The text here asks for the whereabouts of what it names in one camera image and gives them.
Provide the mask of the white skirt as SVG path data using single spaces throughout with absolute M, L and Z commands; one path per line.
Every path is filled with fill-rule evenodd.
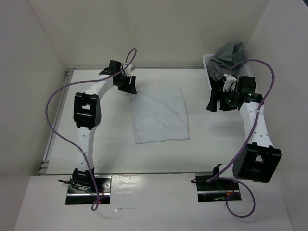
M 185 100 L 180 88 L 140 90 L 131 97 L 136 144 L 190 139 Z

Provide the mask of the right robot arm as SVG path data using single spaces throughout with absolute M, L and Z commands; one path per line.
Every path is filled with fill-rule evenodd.
M 280 149 L 274 148 L 269 138 L 264 119 L 264 98 L 255 92 L 254 77 L 236 78 L 225 74 L 223 82 L 223 87 L 211 90 L 210 105 L 219 100 L 222 111 L 239 111 L 244 123 L 245 142 L 231 163 L 215 170 L 208 182 L 214 188 L 222 189 L 228 183 L 223 173 L 232 167 L 232 175 L 236 179 L 268 183 L 282 153 Z

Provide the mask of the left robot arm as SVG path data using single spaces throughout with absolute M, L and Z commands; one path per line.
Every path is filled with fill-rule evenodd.
M 80 152 L 83 160 L 79 160 L 73 171 L 72 183 L 78 185 L 84 192 L 95 190 L 93 145 L 96 128 L 102 119 L 100 100 L 113 86 L 119 91 L 136 94 L 136 77 L 132 75 L 135 66 L 126 64 L 126 69 L 120 71 L 122 64 L 111 60 L 109 66 L 99 73 L 99 79 L 85 92 L 78 92 L 74 97 L 73 119 L 78 130 Z

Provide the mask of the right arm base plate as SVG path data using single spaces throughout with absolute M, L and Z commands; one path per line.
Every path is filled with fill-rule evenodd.
M 196 185 L 198 202 L 241 201 L 239 184 L 230 180 L 214 180 L 207 182 L 212 177 L 211 172 L 199 172 L 191 180 Z

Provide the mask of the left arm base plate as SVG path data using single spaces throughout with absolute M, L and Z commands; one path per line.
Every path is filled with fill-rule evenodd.
M 97 175 L 95 176 L 95 180 L 98 186 L 99 204 L 110 204 L 112 177 Z M 96 201 L 96 197 L 97 193 L 93 186 L 83 186 L 78 183 L 73 183 L 72 178 L 70 178 L 65 200 L 66 205 L 90 205 Z

